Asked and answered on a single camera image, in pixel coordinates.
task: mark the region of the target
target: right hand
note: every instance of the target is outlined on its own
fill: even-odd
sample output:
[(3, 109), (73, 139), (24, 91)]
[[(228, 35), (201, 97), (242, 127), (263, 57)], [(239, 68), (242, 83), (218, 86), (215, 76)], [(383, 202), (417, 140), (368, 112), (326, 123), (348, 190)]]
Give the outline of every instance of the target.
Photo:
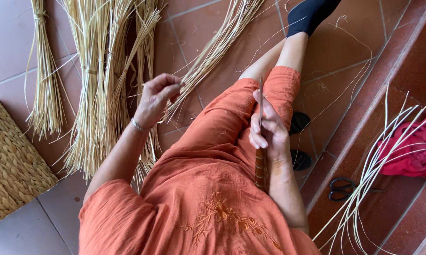
[(181, 80), (177, 76), (163, 73), (144, 84), (141, 101), (134, 120), (143, 129), (154, 126), (161, 118), (167, 101), (174, 103), (180, 96)]
[[(259, 91), (255, 90), (252, 94), (258, 103)], [(263, 119), (260, 129), (260, 114), (254, 113), (251, 116), (251, 131), (249, 141), (256, 149), (266, 148), (267, 158), (270, 161), (284, 160), (290, 156), (290, 138), (289, 132), (282, 119), (271, 103), (263, 97)]]

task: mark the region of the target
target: black shoe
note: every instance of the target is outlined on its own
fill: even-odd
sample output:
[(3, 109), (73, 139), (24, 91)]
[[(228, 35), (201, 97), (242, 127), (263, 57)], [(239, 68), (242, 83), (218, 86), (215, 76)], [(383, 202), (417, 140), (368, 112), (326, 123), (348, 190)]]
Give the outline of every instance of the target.
[(341, 0), (305, 0), (295, 6), (287, 16), (289, 31), (287, 38), (299, 32), (306, 32), (309, 37), (315, 29), (339, 5)]
[(309, 154), (296, 150), (291, 150), (290, 154), (292, 155), (293, 171), (303, 171), (312, 165), (313, 160)]
[(310, 123), (310, 118), (305, 113), (294, 112), (291, 120), (289, 136), (300, 133)]

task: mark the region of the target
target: black sock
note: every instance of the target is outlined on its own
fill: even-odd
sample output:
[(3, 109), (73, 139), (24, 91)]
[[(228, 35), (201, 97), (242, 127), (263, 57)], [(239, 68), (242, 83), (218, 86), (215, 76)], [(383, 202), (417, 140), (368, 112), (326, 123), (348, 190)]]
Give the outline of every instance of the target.
[(341, 0), (305, 0), (295, 6), (287, 16), (289, 32), (287, 37), (299, 32), (309, 36), (320, 23), (336, 9)]

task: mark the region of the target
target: black scissors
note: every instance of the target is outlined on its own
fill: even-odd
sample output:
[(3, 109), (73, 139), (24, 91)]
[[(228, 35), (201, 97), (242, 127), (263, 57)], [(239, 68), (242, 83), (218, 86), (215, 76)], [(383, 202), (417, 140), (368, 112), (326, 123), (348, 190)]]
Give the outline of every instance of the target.
[[(345, 181), (346, 184), (344, 186), (337, 187), (337, 186), (334, 185), (334, 183), (338, 182), (338, 181)], [(341, 201), (347, 200), (353, 194), (353, 192), (356, 189), (356, 184), (348, 178), (338, 177), (338, 178), (335, 178), (334, 180), (332, 180), (329, 183), (329, 187), (331, 188), (331, 192), (329, 192), (329, 194), (328, 194), (329, 200), (331, 200), (333, 202), (341, 202)], [(369, 189), (369, 192), (383, 192), (383, 190)], [(333, 195), (335, 193), (341, 194), (342, 198), (334, 198)]]

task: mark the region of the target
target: woven seagrass mat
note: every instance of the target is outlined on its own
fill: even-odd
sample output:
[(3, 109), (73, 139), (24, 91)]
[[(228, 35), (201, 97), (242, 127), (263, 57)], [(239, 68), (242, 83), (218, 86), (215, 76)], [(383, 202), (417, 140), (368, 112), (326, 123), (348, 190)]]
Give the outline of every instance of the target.
[(57, 177), (0, 103), (0, 220), (56, 182)]

